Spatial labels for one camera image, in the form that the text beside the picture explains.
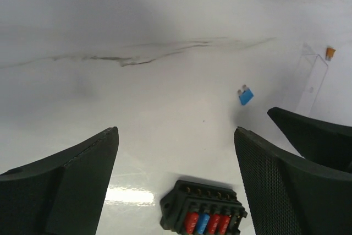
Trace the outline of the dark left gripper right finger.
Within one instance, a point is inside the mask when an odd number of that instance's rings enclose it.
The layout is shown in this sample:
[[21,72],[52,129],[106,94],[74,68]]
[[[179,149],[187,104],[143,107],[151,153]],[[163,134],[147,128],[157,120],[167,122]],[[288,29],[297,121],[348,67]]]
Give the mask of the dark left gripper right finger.
[[351,234],[351,174],[238,127],[235,152],[256,234]]

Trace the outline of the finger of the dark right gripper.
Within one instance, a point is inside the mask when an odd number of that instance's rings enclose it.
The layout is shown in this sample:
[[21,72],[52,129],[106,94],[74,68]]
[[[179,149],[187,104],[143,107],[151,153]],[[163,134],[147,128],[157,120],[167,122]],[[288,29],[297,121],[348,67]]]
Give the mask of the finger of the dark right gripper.
[[351,172],[351,127],[319,121],[274,107],[267,114],[305,159]]

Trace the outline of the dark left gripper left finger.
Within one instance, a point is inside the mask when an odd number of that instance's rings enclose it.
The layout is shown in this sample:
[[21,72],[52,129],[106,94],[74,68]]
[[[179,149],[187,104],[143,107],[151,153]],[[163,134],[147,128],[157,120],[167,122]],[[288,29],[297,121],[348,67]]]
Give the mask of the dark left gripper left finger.
[[1,234],[95,234],[119,145],[117,127],[1,174]]

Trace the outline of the red blade fuse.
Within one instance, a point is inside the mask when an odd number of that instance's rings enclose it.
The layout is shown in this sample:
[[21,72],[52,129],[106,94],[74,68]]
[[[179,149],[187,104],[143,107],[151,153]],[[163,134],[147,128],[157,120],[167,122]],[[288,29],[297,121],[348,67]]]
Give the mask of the red blade fuse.
[[219,214],[213,214],[210,216],[206,227],[206,234],[215,234],[220,219],[221,216]]
[[218,235],[224,235],[227,231],[228,225],[230,223],[230,216],[227,215],[221,215],[219,219],[219,223],[217,226],[217,234]]
[[195,226],[199,219],[198,212],[188,212],[183,222],[185,234],[193,234]]

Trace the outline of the clear fuse box cover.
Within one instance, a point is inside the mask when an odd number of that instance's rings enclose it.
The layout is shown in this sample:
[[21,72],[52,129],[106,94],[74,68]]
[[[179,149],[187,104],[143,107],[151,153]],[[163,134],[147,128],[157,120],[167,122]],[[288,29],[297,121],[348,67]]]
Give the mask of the clear fuse box cover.
[[328,71],[324,58],[307,43],[303,44],[299,64],[295,71],[294,112],[309,116]]

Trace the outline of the blue blade fuse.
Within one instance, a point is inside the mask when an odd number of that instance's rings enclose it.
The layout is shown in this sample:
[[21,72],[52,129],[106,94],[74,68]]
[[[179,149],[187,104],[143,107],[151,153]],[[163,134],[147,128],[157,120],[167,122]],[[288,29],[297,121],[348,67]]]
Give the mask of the blue blade fuse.
[[197,234],[203,234],[206,227],[207,227],[207,224],[209,222],[209,219],[210,219],[210,216],[209,214],[207,213],[201,213],[199,215],[199,219],[197,221],[197,224],[195,226],[195,232]]
[[237,94],[242,106],[245,106],[254,97],[252,91],[246,85],[243,85],[241,89],[237,91]]

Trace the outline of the black fuse box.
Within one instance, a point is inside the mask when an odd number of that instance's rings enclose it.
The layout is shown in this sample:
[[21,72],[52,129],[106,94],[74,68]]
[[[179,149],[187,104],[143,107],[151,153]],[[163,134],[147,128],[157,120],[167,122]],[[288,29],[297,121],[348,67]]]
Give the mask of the black fuse box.
[[230,216],[225,234],[232,235],[240,234],[241,220],[248,215],[234,190],[185,180],[176,181],[160,200],[160,206],[161,227],[177,234],[185,234],[183,222],[188,212]]

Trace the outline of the small orange blade fuse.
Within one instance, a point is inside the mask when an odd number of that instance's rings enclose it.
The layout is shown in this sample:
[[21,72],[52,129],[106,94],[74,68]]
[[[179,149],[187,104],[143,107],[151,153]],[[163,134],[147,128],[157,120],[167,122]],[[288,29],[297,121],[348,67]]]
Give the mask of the small orange blade fuse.
[[336,50],[335,50],[334,48],[327,47],[325,59],[326,59],[327,61],[331,61],[331,59],[332,59],[333,56],[334,56],[335,51],[336,51]]

